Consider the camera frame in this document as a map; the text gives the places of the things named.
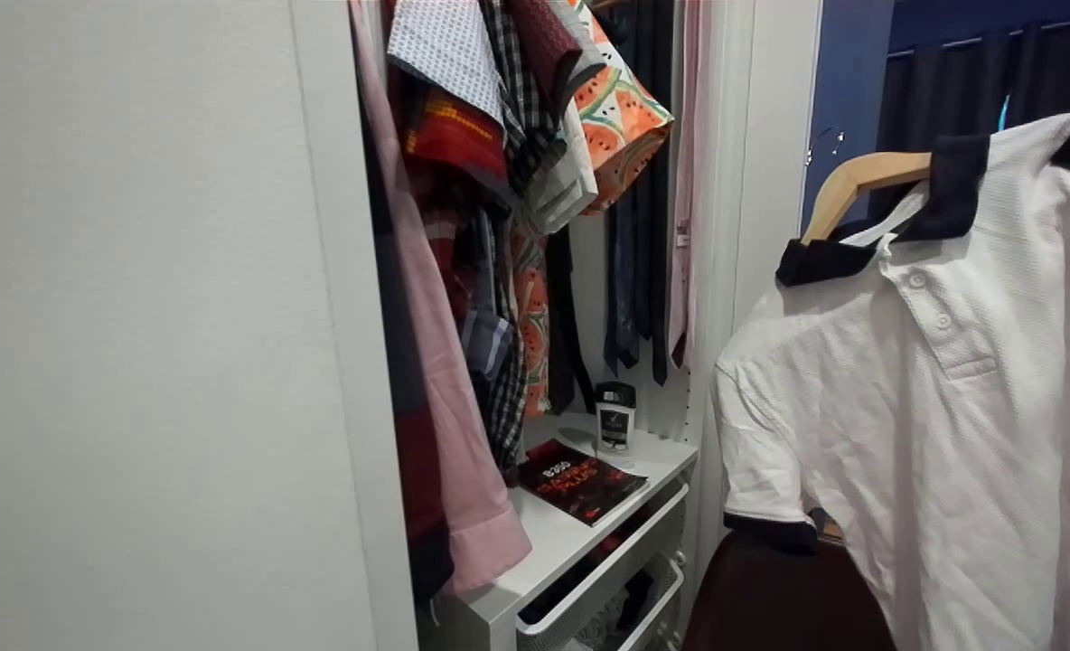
wooden hanger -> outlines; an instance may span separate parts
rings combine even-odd
[[[871,151],[846,160],[821,184],[803,242],[828,240],[846,220],[862,191],[919,184],[928,178],[928,166],[928,151]]]

closet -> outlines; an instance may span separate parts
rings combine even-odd
[[[518,497],[530,564],[492,603],[430,613],[409,591],[348,7],[0,0],[0,651],[412,651],[417,617],[463,613],[488,647],[540,647],[639,568],[653,585],[622,645],[677,641],[701,537],[724,536],[698,352],[795,232],[821,20],[817,3],[713,7],[724,119],[698,164],[724,179],[692,242],[716,253],[695,266],[716,295],[692,327],[695,392],[677,374],[639,393],[637,452],[615,462],[647,489],[622,509],[583,529]],[[376,0],[363,20],[380,32]],[[603,287],[580,287],[580,307],[600,316]],[[627,521],[645,524],[622,552],[525,634],[518,610]]]

white shirt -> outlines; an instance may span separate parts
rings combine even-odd
[[[904,651],[1070,647],[1066,132],[998,132],[970,236],[769,289],[716,365],[727,515],[821,501]]]

white drawer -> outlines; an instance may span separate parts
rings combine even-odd
[[[639,624],[617,645],[617,651],[647,651],[663,645],[663,634],[669,634],[677,622],[677,607],[680,607],[680,591],[682,591],[682,568],[669,556],[659,560],[653,576],[653,591],[647,595],[647,610],[639,617]]]
[[[647,568],[650,556],[677,550],[682,533],[682,500],[688,484],[677,482],[674,490],[653,500],[653,515],[611,552],[596,564],[556,607],[548,607],[540,622],[518,617],[525,651],[563,647],[622,585]]]

blue wall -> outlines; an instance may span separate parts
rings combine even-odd
[[[824,178],[874,147],[888,30],[892,0],[824,0],[806,217]]]
[[[897,0],[888,43],[911,49],[1045,20],[1070,20],[1070,0]]]

